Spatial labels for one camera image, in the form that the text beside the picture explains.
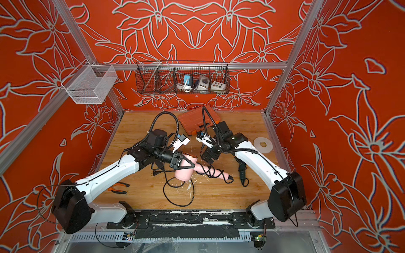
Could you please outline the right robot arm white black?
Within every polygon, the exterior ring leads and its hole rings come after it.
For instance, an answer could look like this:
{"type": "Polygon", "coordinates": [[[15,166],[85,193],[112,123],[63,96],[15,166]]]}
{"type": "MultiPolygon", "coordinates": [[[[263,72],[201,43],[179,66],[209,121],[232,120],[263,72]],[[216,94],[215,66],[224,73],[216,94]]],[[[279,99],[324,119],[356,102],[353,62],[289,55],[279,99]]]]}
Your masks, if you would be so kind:
{"type": "Polygon", "coordinates": [[[206,149],[201,153],[203,161],[212,165],[221,154],[231,154],[239,164],[239,172],[250,167],[270,190],[268,200],[251,204],[246,212],[251,225],[275,218],[286,222],[306,205],[304,183],[297,172],[289,173],[280,168],[260,151],[242,133],[232,133],[226,122],[213,123],[215,135],[208,134],[206,118],[214,121],[208,109],[201,108],[204,130],[198,132],[206,149]]]}

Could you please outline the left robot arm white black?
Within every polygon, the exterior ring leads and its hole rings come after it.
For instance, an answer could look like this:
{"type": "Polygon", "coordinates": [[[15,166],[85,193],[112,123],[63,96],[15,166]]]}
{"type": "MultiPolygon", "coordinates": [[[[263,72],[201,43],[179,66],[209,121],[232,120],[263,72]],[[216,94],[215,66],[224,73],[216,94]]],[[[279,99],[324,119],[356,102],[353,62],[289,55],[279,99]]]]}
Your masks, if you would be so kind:
{"type": "Polygon", "coordinates": [[[146,136],[124,149],[123,156],[104,169],[76,182],[63,181],[57,189],[52,214],[67,234],[74,234],[92,223],[111,222],[130,228],[136,221],[134,210],[125,201],[117,205],[97,206],[92,202],[125,177],[150,164],[169,164],[174,170],[191,170],[196,158],[178,150],[176,144],[187,144],[185,136],[175,133],[173,142],[163,130],[150,127],[146,136]]]}

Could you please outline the black hair dryer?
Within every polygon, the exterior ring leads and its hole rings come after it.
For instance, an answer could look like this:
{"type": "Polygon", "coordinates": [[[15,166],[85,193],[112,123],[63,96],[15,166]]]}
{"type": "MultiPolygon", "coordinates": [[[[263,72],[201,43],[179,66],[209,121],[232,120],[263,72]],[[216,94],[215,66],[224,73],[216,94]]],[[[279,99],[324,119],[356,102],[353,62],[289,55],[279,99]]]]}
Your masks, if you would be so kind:
{"type": "Polygon", "coordinates": [[[165,163],[164,162],[154,162],[151,164],[151,170],[153,172],[153,176],[157,176],[161,173],[164,173],[164,175],[166,174],[166,170],[165,170],[165,163]]]}

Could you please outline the dark green hair dryer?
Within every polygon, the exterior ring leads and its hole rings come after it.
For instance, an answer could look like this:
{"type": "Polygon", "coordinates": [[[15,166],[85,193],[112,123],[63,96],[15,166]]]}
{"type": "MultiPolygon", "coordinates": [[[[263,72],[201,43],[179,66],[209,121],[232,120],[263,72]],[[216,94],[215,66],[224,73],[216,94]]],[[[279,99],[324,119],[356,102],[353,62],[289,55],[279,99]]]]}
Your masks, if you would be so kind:
{"type": "Polygon", "coordinates": [[[247,165],[244,161],[235,157],[235,160],[238,162],[238,172],[241,185],[247,187],[249,185],[249,180],[246,178],[246,169],[247,165]]]}

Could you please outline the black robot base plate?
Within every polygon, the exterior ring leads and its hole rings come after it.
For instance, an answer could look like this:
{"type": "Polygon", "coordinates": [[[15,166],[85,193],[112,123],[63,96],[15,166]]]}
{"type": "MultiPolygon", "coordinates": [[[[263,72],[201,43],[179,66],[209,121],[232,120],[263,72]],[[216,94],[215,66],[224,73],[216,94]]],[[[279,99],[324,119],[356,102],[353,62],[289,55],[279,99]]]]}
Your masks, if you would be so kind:
{"type": "Polygon", "coordinates": [[[254,221],[245,210],[136,210],[130,226],[107,223],[107,229],[135,233],[136,239],[251,241],[274,229],[273,218],[254,221]]]}

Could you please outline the pink hair dryer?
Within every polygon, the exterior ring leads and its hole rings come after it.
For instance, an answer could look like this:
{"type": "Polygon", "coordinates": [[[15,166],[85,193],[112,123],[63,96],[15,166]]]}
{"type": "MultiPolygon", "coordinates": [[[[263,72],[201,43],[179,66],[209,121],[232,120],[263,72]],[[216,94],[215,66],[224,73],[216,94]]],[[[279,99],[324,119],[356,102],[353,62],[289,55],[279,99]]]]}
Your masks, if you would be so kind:
{"type": "Polygon", "coordinates": [[[196,157],[196,165],[194,169],[176,169],[175,178],[180,181],[189,181],[194,172],[199,175],[205,175],[208,178],[222,179],[226,183],[232,183],[234,178],[223,170],[215,169],[214,167],[204,166],[198,162],[196,157]]]}

